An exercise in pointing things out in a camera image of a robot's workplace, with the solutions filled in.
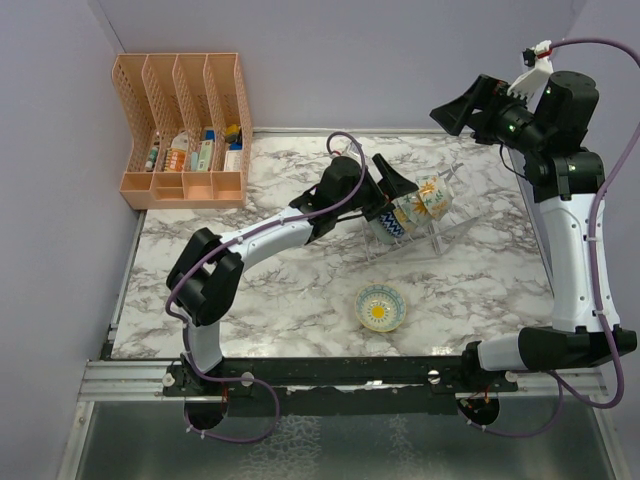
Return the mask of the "red patterned bowl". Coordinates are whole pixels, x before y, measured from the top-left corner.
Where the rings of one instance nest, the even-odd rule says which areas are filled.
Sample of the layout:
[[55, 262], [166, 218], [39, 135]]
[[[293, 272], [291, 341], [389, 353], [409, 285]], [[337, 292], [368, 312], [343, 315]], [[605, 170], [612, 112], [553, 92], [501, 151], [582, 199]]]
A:
[[378, 221], [394, 238], [401, 238], [416, 228], [416, 225], [399, 208], [383, 213], [378, 217]]

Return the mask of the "yellow black toy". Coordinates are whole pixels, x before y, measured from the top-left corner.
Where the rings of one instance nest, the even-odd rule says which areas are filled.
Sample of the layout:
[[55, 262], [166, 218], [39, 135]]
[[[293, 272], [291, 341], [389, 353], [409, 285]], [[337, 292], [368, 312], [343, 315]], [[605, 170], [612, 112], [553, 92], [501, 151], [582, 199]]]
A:
[[225, 142], [228, 144], [242, 143], [242, 128], [239, 124], [229, 125], [224, 134]]

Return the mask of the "small bottles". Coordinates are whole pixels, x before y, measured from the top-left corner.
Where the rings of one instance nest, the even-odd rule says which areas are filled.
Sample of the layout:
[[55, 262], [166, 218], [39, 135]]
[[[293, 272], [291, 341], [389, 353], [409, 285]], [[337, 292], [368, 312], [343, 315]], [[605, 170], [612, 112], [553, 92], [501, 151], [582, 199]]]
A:
[[153, 172], [155, 168], [155, 164], [158, 158], [160, 150], [160, 142], [154, 141], [147, 155], [147, 159], [144, 165], [144, 170], [146, 172]]

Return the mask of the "yellow leaf patterned bowl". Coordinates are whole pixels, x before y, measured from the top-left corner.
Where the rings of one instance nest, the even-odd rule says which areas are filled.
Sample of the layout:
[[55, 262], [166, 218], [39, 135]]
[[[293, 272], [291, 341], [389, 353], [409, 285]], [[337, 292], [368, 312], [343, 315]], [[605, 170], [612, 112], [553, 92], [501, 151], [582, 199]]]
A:
[[427, 209], [434, 220], [440, 220], [450, 210], [453, 204], [454, 193], [446, 179], [438, 175], [423, 176], [417, 181], [418, 190], [424, 185], [434, 187], [434, 192], [427, 198], [423, 198]]

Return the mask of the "aluminium frame rail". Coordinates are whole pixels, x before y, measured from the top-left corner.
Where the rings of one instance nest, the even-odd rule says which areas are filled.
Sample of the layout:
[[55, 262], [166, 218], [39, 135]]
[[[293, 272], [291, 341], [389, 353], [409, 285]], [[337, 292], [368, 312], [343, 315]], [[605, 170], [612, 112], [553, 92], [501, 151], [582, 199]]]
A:
[[[89, 361], [84, 370], [78, 399], [89, 401], [149, 401], [164, 399], [162, 379], [176, 360]], [[595, 370], [570, 372], [565, 380], [580, 394], [593, 399], [605, 396], [607, 387], [602, 373]], [[547, 374], [520, 374], [514, 391], [493, 386], [495, 398], [551, 397], [557, 393], [556, 381]]]

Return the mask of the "orange white box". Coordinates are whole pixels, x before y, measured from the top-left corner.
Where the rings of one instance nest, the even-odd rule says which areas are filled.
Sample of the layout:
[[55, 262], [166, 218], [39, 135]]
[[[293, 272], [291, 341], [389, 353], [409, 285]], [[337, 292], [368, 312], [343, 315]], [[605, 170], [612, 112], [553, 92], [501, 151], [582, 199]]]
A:
[[170, 142], [166, 151], [164, 171], [179, 173], [184, 170], [189, 146], [189, 136], [186, 130], [178, 133]]

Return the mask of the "teal white box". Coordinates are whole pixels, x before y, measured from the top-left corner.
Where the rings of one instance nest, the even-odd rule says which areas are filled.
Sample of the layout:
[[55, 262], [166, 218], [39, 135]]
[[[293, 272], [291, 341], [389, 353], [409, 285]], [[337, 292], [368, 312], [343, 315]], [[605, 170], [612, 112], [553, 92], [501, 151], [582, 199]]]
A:
[[207, 172], [212, 163], [215, 141], [203, 140], [190, 155], [190, 170], [192, 172]]

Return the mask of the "yellow blue rimmed bowl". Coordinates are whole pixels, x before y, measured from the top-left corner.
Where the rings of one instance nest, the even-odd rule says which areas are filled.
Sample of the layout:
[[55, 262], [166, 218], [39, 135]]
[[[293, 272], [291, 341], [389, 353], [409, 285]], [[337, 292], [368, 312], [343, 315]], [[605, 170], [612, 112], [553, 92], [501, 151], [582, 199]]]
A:
[[366, 329], [389, 333], [404, 322], [407, 305], [395, 288], [375, 283], [363, 287], [357, 293], [354, 311], [356, 318]]

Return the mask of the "blue orange floral bowl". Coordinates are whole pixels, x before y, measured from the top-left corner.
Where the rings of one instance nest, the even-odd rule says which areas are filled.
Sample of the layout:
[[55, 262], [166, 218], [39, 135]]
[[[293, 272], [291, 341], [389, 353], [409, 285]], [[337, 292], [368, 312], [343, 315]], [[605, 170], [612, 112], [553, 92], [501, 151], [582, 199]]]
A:
[[398, 223], [407, 233], [414, 232], [417, 229], [418, 225], [413, 220], [411, 202], [406, 200], [405, 198], [400, 198], [394, 201], [394, 205], [394, 215]]

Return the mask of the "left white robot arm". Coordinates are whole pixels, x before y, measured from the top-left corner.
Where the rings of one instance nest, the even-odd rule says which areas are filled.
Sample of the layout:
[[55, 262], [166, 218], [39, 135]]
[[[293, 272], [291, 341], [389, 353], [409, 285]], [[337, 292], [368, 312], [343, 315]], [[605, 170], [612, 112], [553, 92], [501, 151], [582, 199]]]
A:
[[166, 280], [170, 295], [165, 309], [183, 322], [184, 357], [190, 365], [186, 382], [195, 392], [210, 394], [220, 385], [218, 322], [233, 305], [246, 271], [284, 250], [314, 242], [348, 213], [377, 220], [394, 210], [394, 200], [418, 190], [381, 155], [373, 162], [379, 180], [363, 163], [336, 156], [316, 185], [272, 217], [236, 232], [217, 235], [202, 228], [191, 236]]

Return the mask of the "black mounting base rail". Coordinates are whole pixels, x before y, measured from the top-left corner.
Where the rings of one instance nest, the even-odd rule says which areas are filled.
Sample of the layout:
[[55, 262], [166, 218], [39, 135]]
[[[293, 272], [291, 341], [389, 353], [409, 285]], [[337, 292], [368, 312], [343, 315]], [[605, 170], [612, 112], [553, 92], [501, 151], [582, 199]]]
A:
[[166, 397], [231, 415], [453, 415], [456, 397], [516, 391], [502, 372], [471, 372], [459, 356], [225, 358], [204, 378], [185, 360], [170, 365]]

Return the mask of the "teal ceramic bowl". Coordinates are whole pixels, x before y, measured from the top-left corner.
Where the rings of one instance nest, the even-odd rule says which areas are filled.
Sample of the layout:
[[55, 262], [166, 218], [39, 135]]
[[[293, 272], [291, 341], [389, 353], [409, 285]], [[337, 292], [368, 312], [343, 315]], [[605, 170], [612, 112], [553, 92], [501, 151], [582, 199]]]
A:
[[396, 240], [404, 235], [404, 229], [395, 220], [383, 221], [375, 219], [369, 223], [369, 227], [376, 238], [386, 245], [395, 244]]

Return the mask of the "white flat packet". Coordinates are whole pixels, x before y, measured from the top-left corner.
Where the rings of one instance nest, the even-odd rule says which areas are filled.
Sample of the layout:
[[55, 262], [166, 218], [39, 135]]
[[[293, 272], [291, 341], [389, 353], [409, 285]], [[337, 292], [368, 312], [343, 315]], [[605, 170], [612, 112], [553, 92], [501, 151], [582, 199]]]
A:
[[224, 170], [227, 172], [241, 171], [243, 165], [242, 150], [228, 150], [225, 154]]

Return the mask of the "peach plastic desk organizer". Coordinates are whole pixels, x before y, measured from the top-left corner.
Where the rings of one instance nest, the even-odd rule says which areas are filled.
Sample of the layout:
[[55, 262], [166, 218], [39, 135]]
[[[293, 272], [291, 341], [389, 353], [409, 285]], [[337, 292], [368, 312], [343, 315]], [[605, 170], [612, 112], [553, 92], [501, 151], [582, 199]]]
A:
[[[253, 125], [240, 57], [236, 53], [128, 53], [119, 55], [112, 81], [132, 136], [120, 193], [135, 210], [228, 209], [246, 203]], [[231, 124], [242, 143], [228, 144]], [[165, 172], [171, 140], [186, 130], [184, 170]], [[215, 141], [207, 172], [190, 170], [190, 155], [203, 140]], [[154, 141], [160, 150], [153, 172], [144, 165]], [[241, 171], [224, 170], [228, 150], [243, 151]]]

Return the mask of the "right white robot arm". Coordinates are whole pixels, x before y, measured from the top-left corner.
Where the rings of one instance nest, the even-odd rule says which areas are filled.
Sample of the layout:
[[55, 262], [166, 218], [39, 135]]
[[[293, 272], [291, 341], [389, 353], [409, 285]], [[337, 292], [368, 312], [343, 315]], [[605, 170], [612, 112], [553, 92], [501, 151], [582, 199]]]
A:
[[542, 215], [551, 258], [554, 305], [549, 327], [469, 344], [461, 383], [481, 391], [496, 371], [591, 368], [637, 347], [635, 332], [620, 326], [608, 295], [606, 268], [591, 276], [589, 248], [603, 243], [602, 219], [589, 217], [605, 181], [600, 156], [582, 141], [599, 100], [596, 83], [571, 71], [550, 75], [536, 110], [508, 93], [508, 83], [480, 75], [457, 99], [431, 117], [450, 135], [468, 127], [483, 145], [503, 144], [524, 157], [524, 177]]

